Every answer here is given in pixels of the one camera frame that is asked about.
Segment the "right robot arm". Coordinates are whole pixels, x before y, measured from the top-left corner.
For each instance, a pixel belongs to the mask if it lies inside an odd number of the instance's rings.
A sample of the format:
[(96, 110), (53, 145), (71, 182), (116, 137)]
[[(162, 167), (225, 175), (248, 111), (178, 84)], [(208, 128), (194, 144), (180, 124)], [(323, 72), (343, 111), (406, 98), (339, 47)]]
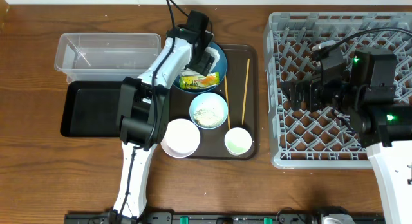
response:
[(307, 79), (280, 84), (290, 107), (306, 104), (313, 112), (324, 107), (348, 115), (348, 127), (359, 137), (377, 179), (386, 223), (411, 219), (411, 106), (395, 102), (397, 56), (380, 47), (354, 51), (346, 70), (335, 41), (312, 49), (319, 63)]

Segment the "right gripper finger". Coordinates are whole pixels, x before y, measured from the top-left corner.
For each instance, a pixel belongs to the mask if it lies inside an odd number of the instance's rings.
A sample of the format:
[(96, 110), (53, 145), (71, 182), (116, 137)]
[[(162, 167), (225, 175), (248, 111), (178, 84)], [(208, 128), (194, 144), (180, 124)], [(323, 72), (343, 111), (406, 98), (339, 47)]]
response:
[(312, 110), (310, 100), (309, 82), (292, 82), (290, 87), (290, 105), (294, 111), (301, 109), (302, 103), (306, 104), (306, 110)]
[(291, 80), (281, 83), (281, 90), (289, 100), (308, 100), (310, 82), (307, 80)]

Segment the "dark blue plate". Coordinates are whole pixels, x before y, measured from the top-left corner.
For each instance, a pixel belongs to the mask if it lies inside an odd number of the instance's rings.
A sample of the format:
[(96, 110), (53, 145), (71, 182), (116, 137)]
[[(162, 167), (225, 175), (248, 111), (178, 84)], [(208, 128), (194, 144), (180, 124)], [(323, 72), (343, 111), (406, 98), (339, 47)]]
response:
[[(218, 83), (218, 85), (219, 85), (223, 82), (223, 79), (226, 75), (227, 68), (228, 68), (228, 61), (227, 61), (227, 58), (226, 58), (226, 55), (225, 55), (223, 49), (218, 44), (216, 44), (215, 42), (212, 42), (209, 47), (212, 47), (212, 48), (218, 50), (218, 52), (220, 54), (220, 59), (219, 59), (218, 63), (216, 64), (214, 70), (211, 72), (211, 73), (218, 72), (220, 74), (220, 82)], [(218, 86), (218, 85), (216, 85), (216, 86), (213, 86), (213, 87), (210, 87), (210, 88), (207, 88), (207, 89), (181, 89), (180, 88), (180, 77), (182, 77), (182, 76), (179, 74), (176, 77), (176, 79), (174, 80), (173, 86), (180, 89), (181, 91), (188, 92), (188, 93), (205, 93), (205, 92), (211, 91), (212, 89), (214, 89)]]

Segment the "white napkin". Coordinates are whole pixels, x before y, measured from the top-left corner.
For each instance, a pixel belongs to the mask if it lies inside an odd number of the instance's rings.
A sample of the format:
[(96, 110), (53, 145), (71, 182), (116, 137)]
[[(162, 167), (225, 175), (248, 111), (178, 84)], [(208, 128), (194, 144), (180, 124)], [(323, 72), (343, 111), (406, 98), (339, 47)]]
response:
[[(220, 59), (220, 54), (218, 50), (212, 47), (206, 47), (205, 53), (208, 53), (212, 57), (212, 60), (210, 60), (207, 64), (207, 73), (211, 73)], [(193, 75), (200, 75), (200, 73), (195, 72), (192, 69), (186, 68), (181, 71), (180, 75), (181, 76), (193, 76)]]

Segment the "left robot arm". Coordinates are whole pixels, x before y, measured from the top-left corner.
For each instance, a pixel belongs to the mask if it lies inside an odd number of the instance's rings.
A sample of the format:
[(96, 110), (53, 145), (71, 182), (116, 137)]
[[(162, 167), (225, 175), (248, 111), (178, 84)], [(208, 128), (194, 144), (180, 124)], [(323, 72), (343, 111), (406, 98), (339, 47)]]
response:
[(147, 205), (151, 159), (169, 122), (170, 88), (182, 70), (207, 75), (217, 61), (206, 51), (214, 37), (208, 25), (205, 14), (190, 11), (186, 23), (173, 24), (167, 31), (164, 48), (149, 69), (122, 81), (116, 126), (124, 159), (109, 223), (140, 222)]

